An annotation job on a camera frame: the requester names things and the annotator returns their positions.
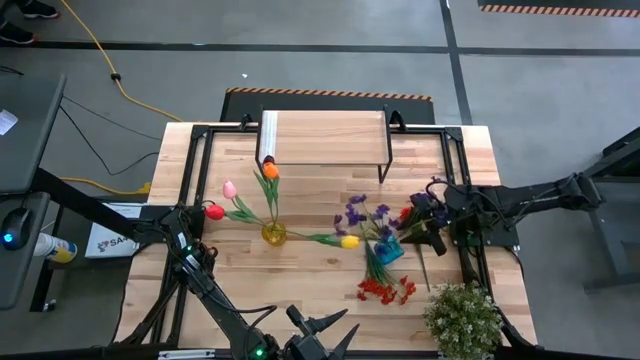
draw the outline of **wooden shelf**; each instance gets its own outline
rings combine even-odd
[[[386,165],[388,126],[383,111],[262,113],[258,161],[282,165]]]

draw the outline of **warning stripe tape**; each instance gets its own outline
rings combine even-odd
[[[543,14],[543,15],[576,15],[576,16],[609,16],[609,17],[640,17],[640,11],[631,9],[590,9],[568,8],[552,6],[517,6],[517,5],[482,5],[482,11],[506,12],[514,14]]]
[[[353,96],[383,99],[410,99],[431,101],[431,96],[390,94],[390,93],[370,93],[358,91],[332,91],[332,90],[292,90],[292,89],[272,89],[272,88],[228,88],[227,93],[258,93],[258,94],[298,94],[298,95],[322,95],[322,96]]]

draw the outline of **computer mouse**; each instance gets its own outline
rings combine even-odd
[[[29,226],[31,225],[31,210],[17,208],[11,210],[2,220],[0,241],[7,250],[18,250],[29,241]]]

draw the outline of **wooden platform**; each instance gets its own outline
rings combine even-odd
[[[191,124],[168,124],[153,186],[152,204],[176,202],[188,148]],[[486,127],[463,127],[464,141],[475,184],[499,184],[489,132]],[[252,174],[255,169],[254,134],[219,134],[213,143],[205,199],[225,208],[222,183],[234,182],[243,200],[258,214],[269,212]],[[333,215],[344,212],[352,195],[366,193],[371,207],[388,204],[394,214],[407,206],[408,196],[424,189],[431,176],[443,176],[439,140],[431,136],[393,135],[394,162],[384,184],[378,184],[375,168],[353,166],[281,166],[280,218],[299,232],[331,231]],[[192,182],[195,187],[195,175]],[[257,227],[227,220],[207,222],[203,240],[220,251],[214,274],[220,286],[238,308],[276,304],[279,310],[260,328],[274,335],[282,345],[295,327],[284,313],[295,304],[305,316],[324,316],[347,308],[342,320],[321,335],[332,347],[356,323],[360,323],[351,349],[435,350],[436,343],[424,325],[422,314],[427,293],[417,254],[411,246],[390,269],[397,276],[409,275],[417,293],[404,306],[384,306],[371,300],[357,300],[356,285],[364,275],[363,250],[331,248],[291,237],[281,248],[267,245]],[[131,267],[117,339],[128,335],[155,301],[166,249],[156,245],[138,255]],[[453,246],[437,257],[425,247],[429,280],[434,284],[461,281],[457,251]],[[522,275],[512,255],[488,248],[487,260],[496,299],[526,339],[536,342]],[[248,321],[254,316],[246,316]],[[181,347],[228,348],[229,342],[195,296],[189,294],[182,328]]]
[[[383,111],[263,112],[260,157],[278,165],[386,165]]]

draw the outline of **tulip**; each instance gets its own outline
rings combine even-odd
[[[266,176],[267,179],[273,180],[278,177],[278,168],[273,163],[270,163],[270,162],[265,163],[263,167],[263,171],[264,171],[264,176]]]
[[[360,238],[355,235],[343,236],[340,240],[340,246],[343,249],[355,249],[360,246]]]
[[[204,210],[204,214],[207,215],[209,219],[220,220],[224,217],[224,209],[222,206],[211,205]]]
[[[236,194],[237,191],[235,185],[233,185],[229,180],[225,181],[222,185],[222,196],[224,196],[225,199],[231,200],[236,196]]]

